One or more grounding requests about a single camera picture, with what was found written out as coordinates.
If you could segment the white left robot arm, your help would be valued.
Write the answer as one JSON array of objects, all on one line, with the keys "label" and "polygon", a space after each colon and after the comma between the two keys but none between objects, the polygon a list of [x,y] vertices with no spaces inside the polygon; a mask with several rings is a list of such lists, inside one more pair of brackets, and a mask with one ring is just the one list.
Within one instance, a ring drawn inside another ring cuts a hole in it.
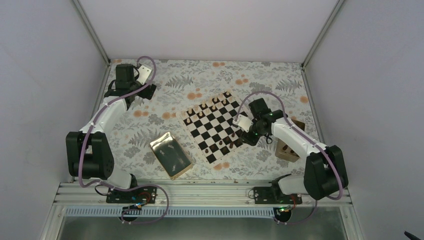
[{"label": "white left robot arm", "polygon": [[123,63],[115,68],[115,79],[109,84],[103,101],[93,118],[79,131],[65,138],[67,166],[83,188],[99,184],[119,190],[119,196],[131,203],[139,197],[134,176],[115,167],[109,135],[120,117],[136,97],[150,100],[157,88],[152,83],[156,68],[141,63]]}]

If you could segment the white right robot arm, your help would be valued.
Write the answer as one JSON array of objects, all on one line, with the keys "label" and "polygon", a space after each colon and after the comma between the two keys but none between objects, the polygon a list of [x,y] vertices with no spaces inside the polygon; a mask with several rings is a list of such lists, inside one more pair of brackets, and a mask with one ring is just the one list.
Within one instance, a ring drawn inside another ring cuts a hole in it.
[{"label": "white right robot arm", "polygon": [[284,203],[291,194],[307,194],[314,200],[341,198],[348,186],[346,165],[342,150],[328,146],[305,133],[288,118],[283,110],[272,111],[259,98],[248,105],[252,119],[238,113],[233,124],[242,130],[243,143],[255,146],[261,137],[273,136],[283,141],[300,159],[305,161],[303,175],[286,175],[274,180],[271,198]]}]

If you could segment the gold tin right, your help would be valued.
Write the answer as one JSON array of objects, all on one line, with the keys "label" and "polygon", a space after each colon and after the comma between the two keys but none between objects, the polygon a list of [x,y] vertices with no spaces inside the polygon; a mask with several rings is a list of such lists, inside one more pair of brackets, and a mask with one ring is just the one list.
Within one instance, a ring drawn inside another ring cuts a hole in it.
[{"label": "gold tin right", "polygon": [[305,140],[297,132],[302,130],[293,123],[292,120],[285,118],[278,119],[272,125],[272,134],[277,139],[275,156],[279,159],[289,162],[296,162],[297,160],[305,160],[307,157]]}]

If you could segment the gold tin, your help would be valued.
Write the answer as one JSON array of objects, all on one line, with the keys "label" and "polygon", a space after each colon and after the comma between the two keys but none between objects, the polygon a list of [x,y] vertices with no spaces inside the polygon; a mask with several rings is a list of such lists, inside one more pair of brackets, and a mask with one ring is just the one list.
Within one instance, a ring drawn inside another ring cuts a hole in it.
[{"label": "gold tin", "polygon": [[149,146],[171,180],[176,180],[193,167],[189,155],[170,132],[150,142]]},{"label": "gold tin", "polygon": [[275,156],[279,159],[289,162],[296,162],[297,160],[305,160],[307,157],[305,140],[297,132],[302,130],[293,123],[292,120],[285,118],[278,119],[272,125],[272,134],[277,139]]}]

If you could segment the black and white chessboard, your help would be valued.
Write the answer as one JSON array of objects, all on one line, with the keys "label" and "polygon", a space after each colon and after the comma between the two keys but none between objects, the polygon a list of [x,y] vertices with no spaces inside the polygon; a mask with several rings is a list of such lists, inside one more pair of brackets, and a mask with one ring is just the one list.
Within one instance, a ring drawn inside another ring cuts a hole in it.
[{"label": "black and white chessboard", "polygon": [[[226,91],[177,113],[182,128],[193,141],[199,156],[210,167],[227,161],[248,147],[241,140],[243,130],[233,124],[241,103],[238,96]],[[224,142],[226,137],[230,138],[228,143]],[[230,143],[234,144],[233,148],[229,148]]]}]

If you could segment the floral patterned table mat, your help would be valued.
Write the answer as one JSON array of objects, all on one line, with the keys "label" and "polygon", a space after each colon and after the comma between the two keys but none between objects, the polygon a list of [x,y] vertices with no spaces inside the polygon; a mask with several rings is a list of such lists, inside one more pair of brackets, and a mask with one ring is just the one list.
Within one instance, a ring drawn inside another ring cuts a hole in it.
[{"label": "floral patterned table mat", "polygon": [[150,144],[170,133],[192,163],[181,176],[185,180],[271,180],[304,173],[302,159],[276,157],[275,137],[250,146],[232,125],[234,115],[250,116],[248,104],[263,98],[272,111],[284,110],[317,139],[300,64],[163,59],[154,64],[152,99],[137,97],[109,135],[116,169],[139,179],[168,180]]}]

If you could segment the gold tin left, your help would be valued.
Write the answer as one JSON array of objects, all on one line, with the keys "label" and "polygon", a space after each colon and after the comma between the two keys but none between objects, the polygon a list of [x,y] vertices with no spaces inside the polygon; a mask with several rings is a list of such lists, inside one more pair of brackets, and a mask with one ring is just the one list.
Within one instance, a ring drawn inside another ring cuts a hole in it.
[{"label": "gold tin left", "polygon": [[176,180],[193,167],[189,155],[170,132],[150,142],[149,146],[171,180]]}]

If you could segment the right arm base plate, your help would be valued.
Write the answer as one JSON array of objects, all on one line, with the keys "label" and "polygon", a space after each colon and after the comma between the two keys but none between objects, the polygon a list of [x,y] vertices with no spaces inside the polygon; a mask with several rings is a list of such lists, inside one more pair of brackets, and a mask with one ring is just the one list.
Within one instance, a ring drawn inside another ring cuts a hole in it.
[{"label": "right arm base plate", "polygon": [[257,205],[293,205],[302,204],[301,196],[286,195],[271,186],[256,186],[253,189],[253,199]]}]

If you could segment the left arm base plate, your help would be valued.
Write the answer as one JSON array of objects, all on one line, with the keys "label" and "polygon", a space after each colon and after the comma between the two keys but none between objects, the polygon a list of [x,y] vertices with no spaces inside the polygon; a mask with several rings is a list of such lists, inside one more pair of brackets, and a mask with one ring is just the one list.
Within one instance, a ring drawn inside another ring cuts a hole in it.
[{"label": "left arm base plate", "polygon": [[106,196],[108,204],[154,204],[156,201],[157,187],[145,186],[132,191],[117,191],[109,189]]}]

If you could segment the aluminium rail frame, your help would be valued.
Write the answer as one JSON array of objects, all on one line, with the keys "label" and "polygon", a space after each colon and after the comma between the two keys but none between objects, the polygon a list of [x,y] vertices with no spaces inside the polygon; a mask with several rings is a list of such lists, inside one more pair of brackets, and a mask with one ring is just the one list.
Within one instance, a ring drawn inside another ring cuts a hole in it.
[{"label": "aluminium rail frame", "polygon": [[209,217],[209,218],[264,218],[272,219],[289,209],[293,214],[303,208],[317,206],[321,214],[327,208],[339,211],[342,233],[349,240],[361,240],[359,226],[348,190],[341,199],[323,198],[315,201],[307,194],[297,193],[302,204],[255,204],[254,187],[270,187],[268,180],[160,180],[148,183],[157,187],[155,203],[106,203],[108,190],[97,194],[94,187],[80,187],[76,182],[61,183],[57,189],[47,222],[41,234],[43,240],[56,240],[66,216],[118,217],[129,210],[130,217]]}]

